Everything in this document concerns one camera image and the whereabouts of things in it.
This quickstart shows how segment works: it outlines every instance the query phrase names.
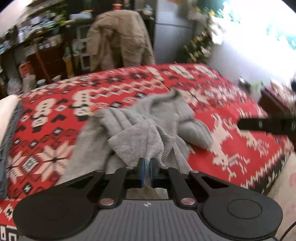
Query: bed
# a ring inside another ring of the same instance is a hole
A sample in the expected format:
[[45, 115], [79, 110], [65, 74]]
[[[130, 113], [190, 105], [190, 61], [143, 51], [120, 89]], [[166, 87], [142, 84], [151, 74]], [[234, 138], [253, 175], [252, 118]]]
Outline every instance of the bed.
[[285, 166], [286, 136], [240, 131], [241, 117], [265, 112], [240, 88], [205, 65], [164, 64], [114, 69], [62, 80], [19, 96], [23, 113], [7, 164], [8, 197], [0, 201], [1, 240], [19, 237], [12, 214], [17, 202], [54, 186], [63, 175], [88, 116], [127, 108], [153, 93], [180, 89], [195, 117], [211, 131], [210, 150], [189, 146], [189, 164], [236, 185], [266, 193]]

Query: beige jacket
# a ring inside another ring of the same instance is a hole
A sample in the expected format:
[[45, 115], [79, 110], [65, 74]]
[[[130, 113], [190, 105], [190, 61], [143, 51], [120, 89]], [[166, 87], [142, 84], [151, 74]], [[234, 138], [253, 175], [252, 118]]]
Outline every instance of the beige jacket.
[[105, 12], [97, 16], [87, 33], [91, 71], [155, 64], [144, 21], [130, 10]]

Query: gray garment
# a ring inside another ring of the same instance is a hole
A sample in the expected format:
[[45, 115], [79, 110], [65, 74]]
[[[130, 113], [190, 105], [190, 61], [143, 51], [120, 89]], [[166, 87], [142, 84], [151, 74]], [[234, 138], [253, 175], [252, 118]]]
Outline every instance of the gray garment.
[[134, 167], [140, 157], [146, 160], [146, 170], [150, 159], [156, 158], [161, 166], [188, 173], [185, 141], [208, 149], [213, 139], [178, 90], [149, 95], [128, 109], [102, 109], [83, 127], [59, 183], [96, 169], [108, 174], [120, 167]]
[[6, 165], [9, 158], [9, 149], [12, 144], [12, 139], [15, 134], [15, 128], [19, 122], [20, 116], [23, 111], [21, 102], [15, 107], [13, 114], [11, 115], [10, 122], [4, 134], [3, 140], [0, 146], [0, 199], [7, 197], [7, 178], [6, 178]]

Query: red cup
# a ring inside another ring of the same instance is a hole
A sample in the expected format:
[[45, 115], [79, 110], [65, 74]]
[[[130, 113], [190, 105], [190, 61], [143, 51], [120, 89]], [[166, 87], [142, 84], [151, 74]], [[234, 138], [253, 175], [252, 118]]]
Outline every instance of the red cup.
[[121, 10], [121, 9], [122, 9], [122, 4], [120, 3], [113, 4], [113, 10]]

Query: refrigerator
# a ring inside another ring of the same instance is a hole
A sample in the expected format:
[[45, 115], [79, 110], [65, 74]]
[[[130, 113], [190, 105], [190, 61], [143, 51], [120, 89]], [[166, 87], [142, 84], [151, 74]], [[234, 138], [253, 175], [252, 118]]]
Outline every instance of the refrigerator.
[[184, 63], [184, 44], [193, 38], [194, 22], [187, 9], [168, 0], [157, 0], [155, 12], [154, 55], [156, 64]]

